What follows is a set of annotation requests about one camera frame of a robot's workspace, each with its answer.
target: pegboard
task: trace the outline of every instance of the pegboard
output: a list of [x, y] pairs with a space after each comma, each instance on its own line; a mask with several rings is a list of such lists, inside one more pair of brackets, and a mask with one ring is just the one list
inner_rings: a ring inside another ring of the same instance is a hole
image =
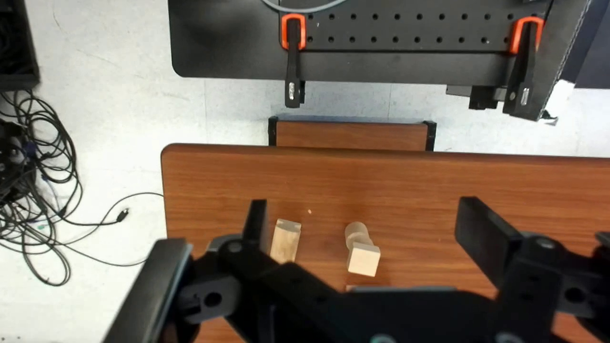
[[513, 24], [547, 16], [521, 0], [345, 0], [307, 16], [309, 52], [505, 52]]

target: black clamp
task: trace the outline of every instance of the black clamp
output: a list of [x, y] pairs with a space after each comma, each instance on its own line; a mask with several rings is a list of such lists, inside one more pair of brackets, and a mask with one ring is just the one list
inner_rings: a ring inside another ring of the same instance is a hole
[[305, 104], [305, 81], [301, 79], [301, 50], [307, 45], [307, 20], [299, 14], [288, 14], [280, 20], [280, 45], [288, 52], [284, 104], [298, 110]]
[[509, 75], [503, 113], [517, 115], [530, 106], [532, 96], [532, 71], [542, 43], [545, 22], [542, 18], [523, 18], [515, 24], [513, 39], [509, 45]]

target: wooden table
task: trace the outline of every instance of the wooden table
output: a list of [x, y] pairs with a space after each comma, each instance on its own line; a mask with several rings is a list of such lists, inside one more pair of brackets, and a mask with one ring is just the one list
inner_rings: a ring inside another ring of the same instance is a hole
[[[460, 197], [580, 254], [610, 228], [610, 161], [172, 146], [162, 171], [168, 235], [191, 241], [197, 256], [242, 231], [252, 199], [269, 199], [271, 222], [303, 224], [298, 262], [338, 291], [444, 285], [494, 296], [454, 241]], [[343, 228], [355, 220], [381, 249], [376, 279], [347, 275]], [[555, 332], [595, 342], [570, 317]], [[237, 342], [223, 323], [204, 325], [200, 338]]]

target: gray floor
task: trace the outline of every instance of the gray floor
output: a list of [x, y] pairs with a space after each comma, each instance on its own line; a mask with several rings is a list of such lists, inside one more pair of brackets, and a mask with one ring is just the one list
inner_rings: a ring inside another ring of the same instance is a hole
[[[271, 115], [332, 115], [372, 121], [435, 121], [439, 151], [511, 155], [610, 155], [610, 92], [555, 92], [557, 127], [500, 113], [471, 113], [441, 87], [317, 85], [307, 106], [282, 108], [280, 83], [185, 81], [170, 70], [166, 0], [33, 0], [31, 22], [42, 66], [38, 90], [76, 140], [86, 199], [75, 220], [96, 222], [120, 197], [162, 191], [168, 144], [265, 146]], [[78, 249], [111, 262], [139, 262], [166, 235], [162, 205], [130, 203], [124, 226]], [[61, 237], [78, 230], [61, 228]], [[99, 342], [137, 270], [109, 270], [78, 256], [73, 283], [46, 289], [19, 256], [0, 251], [2, 342]], [[54, 260], [40, 262], [57, 272]]]

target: black cable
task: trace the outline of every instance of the black cable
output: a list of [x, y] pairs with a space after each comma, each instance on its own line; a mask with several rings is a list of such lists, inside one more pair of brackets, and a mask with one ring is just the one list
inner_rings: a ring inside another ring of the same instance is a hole
[[[48, 287], [63, 287], [73, 277], [73, 268], [65, 256], [65, 251], [109, 268], [141, 266], [141, 262], [105, 262], [76, 251], [73, 245], [94, 237], [101, 228], [122, 224], [130, 216], [130, 209], [120, 211], [116, 220], [109, 222], [109, 216], [122, 203], [137, 197], [162, 195], [132, 193], [116, 201], [103, 214], [99, 224], [73, 222], [71, 216], [80, 209], [84, 199], [84, 186], [76, 171], [78, 157], [75, 142], [61, 125], [54, 108], [35, 94], [0, 94], [0, 100], [10, 106], [10, 113], [0, 111], [0, 117], [15, 123], [23, 130], [19, 148], [15, 148], [23, 159], [23, 174], [14, 178], [6, 188], [19, 188], [27, 191], [17, 201], [0, 207], [0, 249], [21, 254], [31, 273]], [[42, 193], [42, 186], [48, 188], [52, 197]], [[90, 231], [71, 241], [59, 241], [57, 224], [90, 228]], [[54, 254], [59, 260], [63, 268], [63, 277], [59, 281], [46, 279], [33, 262], [33, 258], [46, 254]]]

